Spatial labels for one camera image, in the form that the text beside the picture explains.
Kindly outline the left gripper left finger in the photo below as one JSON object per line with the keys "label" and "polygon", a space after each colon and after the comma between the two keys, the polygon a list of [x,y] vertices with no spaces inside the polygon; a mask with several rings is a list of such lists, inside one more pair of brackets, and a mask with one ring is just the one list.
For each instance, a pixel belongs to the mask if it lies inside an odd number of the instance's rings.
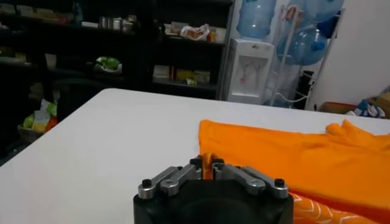
{"label": "left gripper left finger", "polygon": [[138,186],[138,197],[143,200],[154,198],[159,192],[175,196],[180,187],[189,180],[202,179],[202,158],[195,157],[185,166],[170,166],[151,179],[144,179]]}

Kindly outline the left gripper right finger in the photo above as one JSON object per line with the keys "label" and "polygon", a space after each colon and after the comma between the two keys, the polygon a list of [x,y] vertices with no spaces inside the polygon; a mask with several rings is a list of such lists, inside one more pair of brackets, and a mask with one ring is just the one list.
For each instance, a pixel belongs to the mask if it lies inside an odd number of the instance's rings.
{"label": "left gripper right finger", "polygon": [[244,190],[254,196],[267,192],[276,199],[286,199],[289,196],[288,186],[284,179],[271,178],[249,166],[234,166],[226,164],[223,159],[211,160],[214,180],[234,180]]}

